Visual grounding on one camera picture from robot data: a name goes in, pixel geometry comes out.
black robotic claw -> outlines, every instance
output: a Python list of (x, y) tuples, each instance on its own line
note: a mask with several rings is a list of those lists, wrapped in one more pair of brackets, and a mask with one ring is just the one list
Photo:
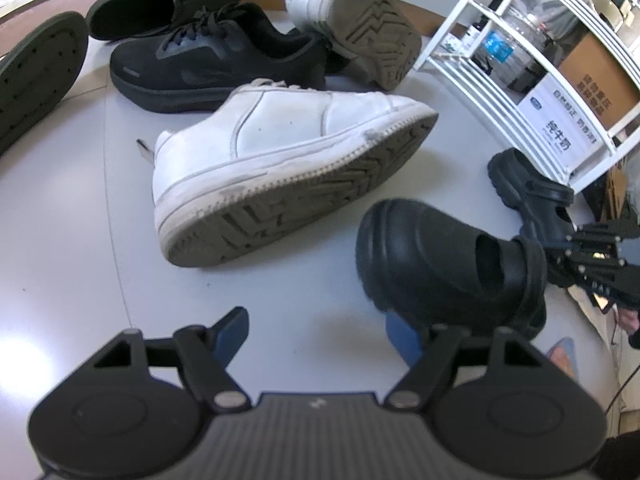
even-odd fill
[[(31, 414), (46, 478), (398, 480), (593, 478), (606, 421), (571, 379), (510, 329), (474, 338), (394, 312), (389, 339), (410, 370), (374, 394), (262, 394), (226, 373), (248, 334), (235, 308), (169, 339), (122, 332)], [(459, 367), (484, 377), (453, 388)], [(175, 367), (184, 388), (151, 376)]]
[(640, 310), (640, 227), (633, 222), (587, 224), (566, 244), (545, 251), (556, 270), (580, 288)]

shelf rack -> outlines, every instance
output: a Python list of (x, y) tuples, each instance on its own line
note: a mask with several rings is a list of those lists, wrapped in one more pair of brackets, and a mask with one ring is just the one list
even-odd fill
[[(605, 130), (587, 103), (558, 69), (502, 18), (512, 1), (503, 0), (494, 11), (475, 0), (460, 0), (416, 60), (414, 68), (419, 71), (435, 68), (439, 71), (484, 113), (496, 127), (498, 134), (501, 134), (512, 146), (523, 151), (545, 176), (567, 184), (573, 187), (574, 191), (579, 192), (617, 164), (638, 145), (640, 128), (626, 137), (619, 146), (616, 146), (613, 139), (625, 132), (629, 123), (640, 114), (640, 103), (636, 104), (612, 128)], [(620, 38), (583, 0), (559, 1), (571, 10), (604, 44), (640, 90), (640, 67)], [(460, 15), (467, 7), (473, 7), (487, 17), (488, 23), (466, 50), (455, 54), (446, 52), (440, 47), (440, 44), (456, 25)], [(542, 140), (542, 136), (536, 134), (533, 126), (518, 110), (515, 102), (472, 61), (471, 58), (475, 51), (496, 27), (517, 41), (562, 85), (565, 93), (574, 101), (575, 106), (580, 109), (587, 122), (591, 123), (591, 131), (602, 140), (598, 151), (582, 160), (576, 168), (566, 168), (561, 163), (551, 146)]]

black cable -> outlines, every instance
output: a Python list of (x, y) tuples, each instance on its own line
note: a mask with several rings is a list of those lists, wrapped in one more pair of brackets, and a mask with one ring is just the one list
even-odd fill
[(613, 399), (611, 399), (611, 403), (609, 404), (607, 411), (604, 412), (605, 416), (609, 415), (609, 412), (613, 408), (613, 405), (616, 403), (616, 400), (618, 400), (618, 397), (622, 394), (622, 391), (631, 382), (631, 379), (633, 379), (636, 376), (639, 370), (640, 370), (640, 365), (638, 365), (636, 369), (633, 372), (631, 372), (631, 375), (629, 375), (629, 378), (625, 381), (625, 383), (622, 386), (620, 386), (620, 389), (618, 390), (618, 392), (613, 396)]

white tabletop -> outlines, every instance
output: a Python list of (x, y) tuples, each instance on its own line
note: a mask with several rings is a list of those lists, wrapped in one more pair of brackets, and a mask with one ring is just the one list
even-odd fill
[[(384, 396), (406, 365), (356, 275), (354, 243), (364, 212), (377, 200), (403, 196), (497, 236), (518, 232), (517, 213), (504, 207), (486, 175), (487, 162), (504, 146), (443, 83), (412, 73), (397, 92), (427, 102), (440, 119), (396, 176), (229, 264), (171, 266), (154, 231), (153, 168), (136, 139), (152, 146), (162, 130), (208, 114), (136, 107), (108, 82), (111, 48), (92, 40), (82, 88), (97, 89), (64, 101), (0, 158), (0, 478), (36, 477), (26, 438), (30, 409), (130, 325), (148, 337), (169, 336), (187, 324), (211, 325), (242, 305), (250, 335), (229, 371), (254, 399), (268, 390)], [(583, 203), (572, 214), (578, 222), (589, 219)], [(548, 323), (535, 343), (546, 351), (572, 336), (580, 382), (607, 404), (616, 389), (609, 352), (563, 291), (550, 286), (547, 299)]]

white sneaker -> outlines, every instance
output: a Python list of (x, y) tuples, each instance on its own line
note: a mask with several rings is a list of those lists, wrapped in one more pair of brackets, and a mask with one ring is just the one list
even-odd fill
[(422, 38), (394, 0), (285, 0), (299, 30), (328, 36), (334, 50), (360, 56), (380, 86), (398, 86), (420, 54)]
[(408, 97), (321, 92), (258, 79), (210, 118), (156, 142), (162, 254), (231, 260), (363, 196), (399, 170), (438, 114)]

